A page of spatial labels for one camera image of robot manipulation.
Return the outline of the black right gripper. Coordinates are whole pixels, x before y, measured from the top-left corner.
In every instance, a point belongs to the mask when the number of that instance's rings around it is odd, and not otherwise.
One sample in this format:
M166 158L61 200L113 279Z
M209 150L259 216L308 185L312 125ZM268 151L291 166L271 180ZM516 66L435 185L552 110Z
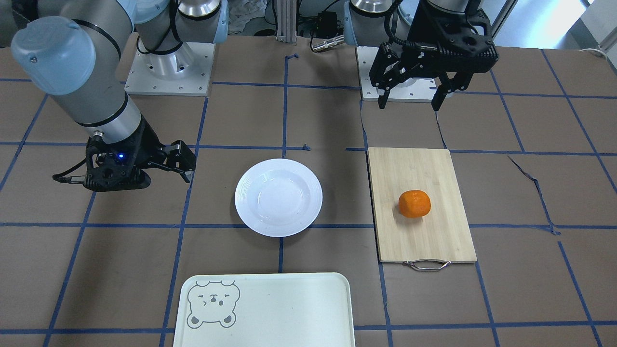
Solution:
M141 117L133 134L125 140L106 144L99 136L91 137L86 147L84 187L95 192L143 189L150 185L145 169L175 172L191 184L196 155L184 141L164 147L156 133Z

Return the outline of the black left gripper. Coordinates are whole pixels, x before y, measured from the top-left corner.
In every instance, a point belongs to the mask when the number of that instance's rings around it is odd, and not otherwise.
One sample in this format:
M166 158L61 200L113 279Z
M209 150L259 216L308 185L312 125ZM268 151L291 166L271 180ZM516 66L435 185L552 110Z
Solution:
M408 41L418 44L434 59L440 85L431 106L439 111L446 96L469 87L472 73L488 72L499 60L491 22L480 5L419 5L412 20ZM369 79L377 88L377 105L386 107L391 90L409 79L434 79L425 53L398 55L389 42L376 53ZM450 78L446 72L456 72Z

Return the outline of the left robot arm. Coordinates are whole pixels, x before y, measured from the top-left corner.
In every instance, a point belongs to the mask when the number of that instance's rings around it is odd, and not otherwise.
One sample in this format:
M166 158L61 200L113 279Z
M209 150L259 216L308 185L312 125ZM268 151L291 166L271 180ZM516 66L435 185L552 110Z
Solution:
M369 81L379 108L398 85L438 79L430 102L438 111L499 59L480 0L348 0L344 10L346 44L377 48Z

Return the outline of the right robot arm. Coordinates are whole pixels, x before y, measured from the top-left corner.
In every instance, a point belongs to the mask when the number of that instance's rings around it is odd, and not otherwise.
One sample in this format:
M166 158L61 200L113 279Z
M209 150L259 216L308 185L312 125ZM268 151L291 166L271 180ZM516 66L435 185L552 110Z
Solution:
M115 71L137 31L152 77L199 73L190 42L224 42L228 18L227 0L3 0L1 45L88 134L84 159L53 180L95 192L143 189L146 169L156 168L189 184L196 155L184 141L160 142Z

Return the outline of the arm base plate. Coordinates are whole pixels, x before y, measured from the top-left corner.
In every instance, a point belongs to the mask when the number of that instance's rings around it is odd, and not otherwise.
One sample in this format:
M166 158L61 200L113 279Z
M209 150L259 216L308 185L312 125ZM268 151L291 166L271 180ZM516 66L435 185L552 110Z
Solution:
M136 52L126 78L131 95L207 97L216 44L184 42L167 55Z
M372 86L369 78L370 68L377 51L377 47L357 46L356 48L363 101L376 102L379 97L377 88ZM436 82L434 79L409 79L391 90L388 101L430 103L438 87Z

